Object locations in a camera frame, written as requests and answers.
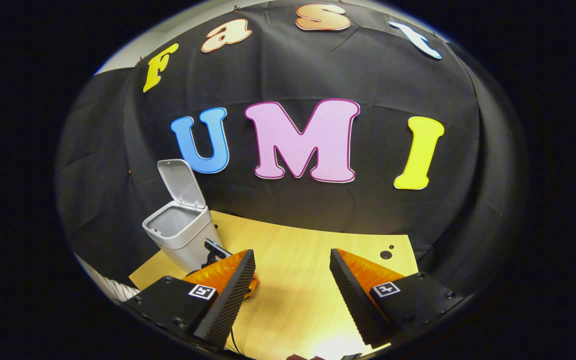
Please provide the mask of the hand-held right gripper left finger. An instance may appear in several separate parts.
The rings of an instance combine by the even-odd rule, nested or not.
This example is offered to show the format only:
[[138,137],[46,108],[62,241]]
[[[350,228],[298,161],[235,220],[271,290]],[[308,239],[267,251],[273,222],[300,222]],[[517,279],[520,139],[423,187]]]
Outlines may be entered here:
[[162,276],[120,306],[165,334],[206,351],[221,351],[256,269],[252,249],[208,265],[184,279]]

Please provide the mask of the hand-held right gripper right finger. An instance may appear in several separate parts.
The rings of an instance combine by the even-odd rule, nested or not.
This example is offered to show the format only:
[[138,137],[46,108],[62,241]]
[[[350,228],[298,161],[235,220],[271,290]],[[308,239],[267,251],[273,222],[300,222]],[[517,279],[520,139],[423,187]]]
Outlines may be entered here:
[[402,275],[340,248],[330,271],[364,344],[400,346],[434,330],[464,297],[425,272]]

